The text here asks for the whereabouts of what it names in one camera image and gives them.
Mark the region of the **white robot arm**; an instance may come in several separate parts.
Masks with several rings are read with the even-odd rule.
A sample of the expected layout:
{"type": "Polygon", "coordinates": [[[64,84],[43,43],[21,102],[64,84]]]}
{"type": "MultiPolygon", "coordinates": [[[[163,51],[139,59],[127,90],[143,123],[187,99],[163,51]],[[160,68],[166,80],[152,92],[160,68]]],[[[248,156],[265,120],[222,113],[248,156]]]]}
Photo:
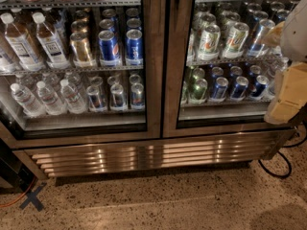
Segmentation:
{"type": "Polygon", "coordinates": [[[307,104],[307,0],[300,0],[263,42],[270,47],[279,46],[282,55],[292,62],[275,74],[275,96],[264,117],[269,124],[287,124],[307,104]]]}

